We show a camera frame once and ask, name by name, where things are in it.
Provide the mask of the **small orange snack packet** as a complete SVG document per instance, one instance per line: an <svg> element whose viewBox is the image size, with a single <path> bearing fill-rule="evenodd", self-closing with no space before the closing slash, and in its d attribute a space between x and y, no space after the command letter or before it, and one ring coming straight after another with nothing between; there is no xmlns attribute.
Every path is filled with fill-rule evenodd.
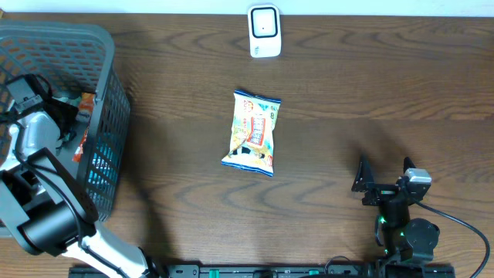
<svg viewBox="0 0 494 278"><path fill-rule="evenodd" d="M78 104L78 113L76 120L83 123L89 123L95 106L95 93L82 93L81 100Z"/></svg>

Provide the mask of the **red brown chocolate bar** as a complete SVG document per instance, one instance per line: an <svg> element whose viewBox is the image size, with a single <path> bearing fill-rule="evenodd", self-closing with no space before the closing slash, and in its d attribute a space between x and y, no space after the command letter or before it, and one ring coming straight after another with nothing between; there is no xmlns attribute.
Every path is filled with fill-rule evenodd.
<svg viewBox="0 0 494 278"><path fill-rule="evenodd" d="M78 144L78 147L73 155L73 159L72 159L73 162L79 163L81 161L84 152L84 146L86 144L86 140L88 137L89 129L90 127L87 127L83 133L83 136L81 137L80 143Z"/></svg>

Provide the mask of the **yellow snack bag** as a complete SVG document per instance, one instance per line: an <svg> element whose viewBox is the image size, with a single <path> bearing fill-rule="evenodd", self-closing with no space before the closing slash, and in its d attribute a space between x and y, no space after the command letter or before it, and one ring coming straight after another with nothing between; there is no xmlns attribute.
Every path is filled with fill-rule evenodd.
<svg viewBox="0 0 494 278"><path fill-rule="evenodd" d="M274 138L280 99L235 90L229 151L222 164L272 177Z"/></svg>

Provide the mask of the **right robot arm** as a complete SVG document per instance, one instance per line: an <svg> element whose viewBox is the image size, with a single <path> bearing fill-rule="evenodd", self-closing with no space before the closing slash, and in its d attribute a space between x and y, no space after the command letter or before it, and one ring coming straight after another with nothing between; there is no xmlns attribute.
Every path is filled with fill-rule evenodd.
<svg viewBox="0 0 494 278"><path fill-rule="evenodd" d="M426 219L412 219L409 207L418 204L430 187L430 174L415 167L409 157L404 159L403 175L393 184L376 182L370 162L360 158L351 191L364 194L363 205L378 207L374 236L385 255L369 269L375 277L425 276L440 230Z"/></svg>

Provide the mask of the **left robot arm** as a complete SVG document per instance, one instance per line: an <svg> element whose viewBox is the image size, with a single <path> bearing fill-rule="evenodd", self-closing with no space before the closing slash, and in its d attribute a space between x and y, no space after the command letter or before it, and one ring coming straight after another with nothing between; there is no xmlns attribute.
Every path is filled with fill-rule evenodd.
<svg viewBox="0 0 494 278"><path fill-rule="evenodd" d="M1 115L12 142L1 166L1 221L32 255L78 259L108 277L163 277L144 251L119 239L102 219L116 193L118 163L90 155L74 178L56 156L77 109L51 96L15 97Z"/></svg>

